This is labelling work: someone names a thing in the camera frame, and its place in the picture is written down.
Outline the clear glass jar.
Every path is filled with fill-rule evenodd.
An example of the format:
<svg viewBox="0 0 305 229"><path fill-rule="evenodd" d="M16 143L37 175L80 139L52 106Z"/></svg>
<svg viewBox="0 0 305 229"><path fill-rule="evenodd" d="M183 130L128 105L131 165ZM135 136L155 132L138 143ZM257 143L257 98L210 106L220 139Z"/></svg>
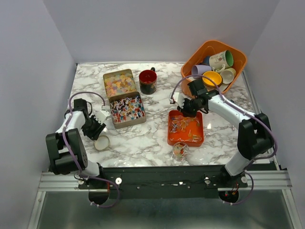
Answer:
<svg viewBox="0 0 305 229"><path fill-rule="evenodd" d="M189 155L189 147L186 143L178 142L173 145L172 159L175 163L185 162Z"/></svg>

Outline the gold tin of jelly candies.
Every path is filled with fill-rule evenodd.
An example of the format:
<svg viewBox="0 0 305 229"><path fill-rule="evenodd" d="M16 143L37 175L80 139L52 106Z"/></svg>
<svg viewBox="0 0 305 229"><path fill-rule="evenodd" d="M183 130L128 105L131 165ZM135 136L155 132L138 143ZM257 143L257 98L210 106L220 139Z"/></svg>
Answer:
<svg viewBox="0 0 305 229"><path fill-rule="evenodd" d="M108 98L137 91L131 69L106 73L103 81Z"/></svg>

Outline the orange tray of candies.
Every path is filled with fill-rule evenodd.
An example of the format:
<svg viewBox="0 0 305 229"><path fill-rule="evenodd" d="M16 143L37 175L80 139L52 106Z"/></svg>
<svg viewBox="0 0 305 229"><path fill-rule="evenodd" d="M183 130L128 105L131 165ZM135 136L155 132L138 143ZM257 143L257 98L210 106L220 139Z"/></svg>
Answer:
<svg viewBox="0 0 305 229"><path fill-rule="evenodd" d="M200 147L204 142L203 115L197 112L196 117L184 117L178 110L168 114L167 143L171 146L182 142L190 147Z"/></svg>

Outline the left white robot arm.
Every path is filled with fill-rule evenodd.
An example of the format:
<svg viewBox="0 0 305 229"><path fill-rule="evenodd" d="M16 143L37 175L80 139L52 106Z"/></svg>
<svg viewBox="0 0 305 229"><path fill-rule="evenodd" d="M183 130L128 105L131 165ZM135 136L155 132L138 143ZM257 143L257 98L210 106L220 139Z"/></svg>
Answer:
<svg viewBox="0 0 305 229"><path fill-rule="evenodd" d="M106 177L101 174L100 164L88 159L81 133L90 140L98 140L110 116L104 109L91 114L86 100L75 99L73 108L66 111L61 127L45 138L50 171L56 175L77 173L82 177L90 177L89 183L94 188L102 188Z"/></svg>

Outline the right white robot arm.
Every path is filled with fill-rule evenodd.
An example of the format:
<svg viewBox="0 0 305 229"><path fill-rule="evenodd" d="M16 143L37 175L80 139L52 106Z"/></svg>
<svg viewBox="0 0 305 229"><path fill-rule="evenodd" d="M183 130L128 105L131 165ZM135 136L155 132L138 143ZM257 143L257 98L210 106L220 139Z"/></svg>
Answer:
<svg viewBox="0 0 305 229"><path fill-rule="evenodd" d="M224 172L219 175L220 183L230 187L236 182L236 176L256 160L258 155L275 147L269 119L263 113L254 114L236 106L224 97L219 88L208 91L199 76L188 83L188 87L193 99L175 90L169 97L170 103L178 105L178 111L185 117L195 117L198 111L210 111L238 130L238 152L224 165Z"/></svg>

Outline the gold tin of lollipops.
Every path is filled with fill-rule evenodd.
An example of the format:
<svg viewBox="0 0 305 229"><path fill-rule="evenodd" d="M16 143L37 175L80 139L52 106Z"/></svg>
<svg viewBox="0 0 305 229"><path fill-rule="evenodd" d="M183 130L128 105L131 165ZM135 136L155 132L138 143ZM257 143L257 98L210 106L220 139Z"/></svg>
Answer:
<svg viewBox="0 0 305 229"><path fill-rule="evenodd" d="M146 122L146 113L139 92L110 97L109 103L112 122L116 129Z"/></svg>

